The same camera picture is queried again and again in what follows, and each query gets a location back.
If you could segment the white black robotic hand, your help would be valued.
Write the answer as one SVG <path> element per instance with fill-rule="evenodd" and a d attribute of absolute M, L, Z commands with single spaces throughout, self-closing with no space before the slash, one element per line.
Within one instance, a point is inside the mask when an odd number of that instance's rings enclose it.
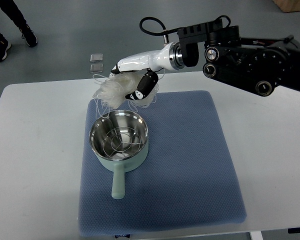
<path fill-rule="evenodd" d="M 155 88 L 159 81 L 158 71 L 178 71 L 184 66 L 180 43 L 171 42 L 161 50 L 146 51 L 119 60 L 111 73 L 117 75 L 146 70 L 136 89 L 125 96 L 128 100 L 137 101 L 148 97 Z"/>

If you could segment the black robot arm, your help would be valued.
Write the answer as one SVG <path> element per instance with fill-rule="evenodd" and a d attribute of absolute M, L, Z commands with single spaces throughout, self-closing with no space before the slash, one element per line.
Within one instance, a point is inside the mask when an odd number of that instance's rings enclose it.
<path fill-rule="evenodd" d="M 140 21 L 140 29 L 153 36 L 177 33 L 179 42 L 172 49 L 170 60 L 177 67 L 194 67 L 199 61 L 198 44 L 204 43 L 206 63 L 203 74 L 235 88 L 267 97 L 276 87 L 300 92 L 300 43 L 289 35 L 280 39 L 244 38 L 237 25 L 223 25 L 221 15 L 213 21 L 167 30 L 157 18 L 162 32 L 143 28 L 148 17 Z"/>

